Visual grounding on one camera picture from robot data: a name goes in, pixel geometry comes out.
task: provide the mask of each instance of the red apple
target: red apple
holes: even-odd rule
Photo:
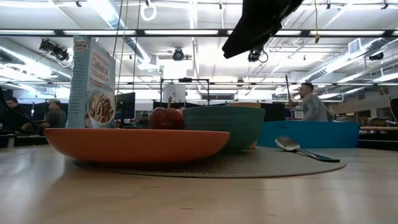
[[[149,127],[152,129],[184,129],[182,112],[171,108],[172,98],[169,97],[169,106],[155,108],[149,118]]]

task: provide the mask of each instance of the red pole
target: red pole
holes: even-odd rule
[[[286,88],[287,88],[287,98],[289,100],[290,104],[290,118],[293,120],[293,102],[292,102],[292,97],[290,96],[290,91],[289,91],[289,81],[287,81],[287,75],[285,75],[286,78]]]

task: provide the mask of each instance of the table surface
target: table surface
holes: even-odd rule
[[[313,152],[348,165],[301,177],[189,179],[82,169],[49,146],[1,149],[0,223],[397,223],[398,152]]]
[[[362,131],[398,131],[398,127],[364,126]]]

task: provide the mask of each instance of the teal bowl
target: teal bowl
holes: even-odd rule
[[[201,106],[182,111],[187,130],[230,133],[221,152],[239,152],[256,142],[262,131],[265,112],[245,106]]]

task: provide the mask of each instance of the silver spoon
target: silver spoon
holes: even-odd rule
[[[306,155],[308,155],[311,158],[314,158],[319,161],[323,162],[340,162],[339,159],[332,159],[326,156],[321,156],[312,152],[304,151],[303,149],[300,148],[300,145],[295,142],[294,140],[288,138],[288,137],[277,137],[275,139],[275,143],[278,147],[281,149],[287,151],[287,152],[302,152]]]

